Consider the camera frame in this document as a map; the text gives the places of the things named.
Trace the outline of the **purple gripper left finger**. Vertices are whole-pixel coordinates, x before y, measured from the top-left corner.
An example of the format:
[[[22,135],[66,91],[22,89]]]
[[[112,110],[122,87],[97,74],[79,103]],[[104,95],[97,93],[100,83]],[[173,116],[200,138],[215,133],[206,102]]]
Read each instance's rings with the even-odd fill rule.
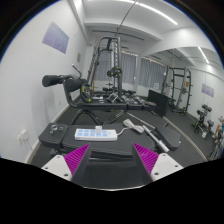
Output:
[[[90,145],[86,144],[67,155],[55,155],[42,169],[65,180],[79,182],[91,155]]]

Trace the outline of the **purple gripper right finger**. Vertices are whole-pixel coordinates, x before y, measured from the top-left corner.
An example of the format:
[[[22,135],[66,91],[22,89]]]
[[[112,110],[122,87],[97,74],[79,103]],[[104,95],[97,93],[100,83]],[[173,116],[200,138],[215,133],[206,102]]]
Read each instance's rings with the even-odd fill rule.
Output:
[[[156,181],[182,169],[167,153],[156,153],[137,143],[132,144],[132,154],[144,181]]]

